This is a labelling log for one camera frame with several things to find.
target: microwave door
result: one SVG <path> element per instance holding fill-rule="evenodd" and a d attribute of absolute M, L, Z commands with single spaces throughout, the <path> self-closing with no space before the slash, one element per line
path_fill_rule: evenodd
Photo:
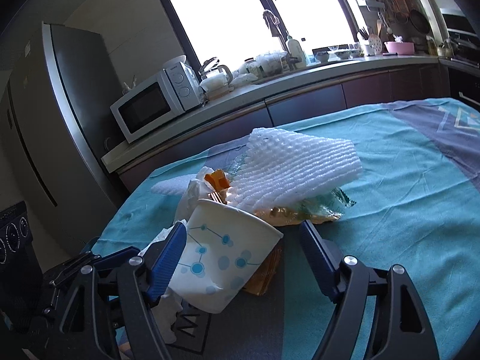
<path fill-rule="evenodd" d="M 118 107 L 119 125 L 129 143 L 184 113 L 166 75 L 159 73 L 148 81 Z"/>

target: metal screw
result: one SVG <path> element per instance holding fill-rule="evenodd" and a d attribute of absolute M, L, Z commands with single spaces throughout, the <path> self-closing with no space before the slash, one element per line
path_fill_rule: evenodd
<path fill-rule="evenodd" d="M 93 271 L 93 268 L 91 265 L 84 265 L 80 272 L 83 274 L 83 275 L 88 275 L 89 273 L 91 273 Z"/>
<path fill-rule="evenodd" d="M 402 275 L 405 273 L 405 268 L 398 264 L 394 265 L 392 269 L 396 274 L 399 274 L 399 275 Z"/>
<path fill-rule="evenodd" d="M 143 258 L 140 256 L 135 256 L 129 259 L 128 264 L 131 266 L 139 266 L 141 263 L 143 263 Z"/>
<path fill-rule="evenodd" d="M 358 260 L 353 256 L 345 256 L 343 261 L 348 266 L 356 266 L 358 263 Z"/>

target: window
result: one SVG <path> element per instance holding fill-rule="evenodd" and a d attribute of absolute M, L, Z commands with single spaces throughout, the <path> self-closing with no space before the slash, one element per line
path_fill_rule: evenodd
<path fill-rule="evenodd" d="M 337 0 L 274 0 L 289 34 L 305 38 L 312 48 L 353 43 L 345 14 Z"/>
<path fill-rule="evenodd" d="M 345 12 L 339 0 L 162 0 L 162 3 L 169 6 L 166 11 L 177 36 L 181 32 L 186 39 L 182 42 L 179 36 L 194 68 L 216 56 L 233 70 L 247 58 L 281 50 L 278 38 L 272 37 L 263 20 L 265 9 L 279 16 L 285 26 L 281 29 L 284 37 L 288 32 L 299 41 L 305 38 L 309 49 L 352 43 L 352 32 L 356 33 L 353 20 L 347 20 L 350 11 Z"/>

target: window frame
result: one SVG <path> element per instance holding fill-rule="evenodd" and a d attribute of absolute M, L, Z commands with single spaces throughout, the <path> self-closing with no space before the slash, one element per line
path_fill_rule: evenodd
<path fill-rule="evenodd" d="M 355 19 L 355 16 L 353 14 L 353 11 L 348 3 L 347 0 L 337 0 L 338 3 L 340 4 L 340 7 L 342 8 L 343 13 L 345 14 L 345 18 L 347 23 L 349 24 L 350 31 L 352 32 L 353 39 L 356 38 L 357 32 L 359 30 L 359 26 L 357 24 L 357 21 Z M 202 63 L 198 59 L 198 56 L 191 45 L 190 39 L 188 38 L 188 35 L 185 31 L 185 28 L 183 27 L 182 22 L 180 21 L 180 18 L 177 15 L 177 12 L 171 2 L 171 0 L 160 0 L 162 3 L 162 6 L 165 10 L 166 16 L 168 17 L 170 24 L 173 28 L 173 31 L 175 35 L 178 38 L 178 41 L 180 42 L 180 45 L 183 48 L 183 51 L 187 57 L 188 62 L 190 63 L 190 66 L 192 67 L 193 71 L 195 72 L 195 75 L 199 80 L 201 80 L 201 77 L 198 73 L 200 70 L 200 67 L 202 66 Z M 280 20 L 279 28 L 280 32 L 282 34 L 282 37 L 285 41 L 287 41 L 287 33 L 288 30 L 282 20 L 282 17 L 280 15 L 280 12 L 278 11 L 277 7 L 275 6 L 275 3 L 273 0 L 260 0 L 261 5 L 263 6 L 264 9 L 269 9 L 273 12 L 275 16 L 277 16 Z"/>

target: teal tablecloth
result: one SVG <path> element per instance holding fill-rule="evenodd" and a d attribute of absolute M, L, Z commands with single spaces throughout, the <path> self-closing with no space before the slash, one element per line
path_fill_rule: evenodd
<path fill-rule="evenodd" d="M 318 228 L 322 237 L 366 265 L 405 266 L 442 359 L 456 354 L 480 319 L 479 116 L 456 100 L 428 99 L 364 105 L 283 126 L 354 142 L 363 173 L 343 189 L 357 204 L 341 220 Z M 106 227 L 94 252 L 144 248 L 171 225 L 179 201 L 150 188 L 160 180 L 197 173 L 204 164 L 225 166 L 243 152 L 245 142 L 219 145 L 154 171 Z M 311 358 L 333 305 L 316 285 L 297 229 L 284 231 L 285 255 L 269 293 L 263 298 L 237 295 L 224 312 L 212 316 L 204 348 L 195 355 L 172 350 L 175 358 Z M 363 357 L 372 309 L 369 301 L 353 358 Z"/>

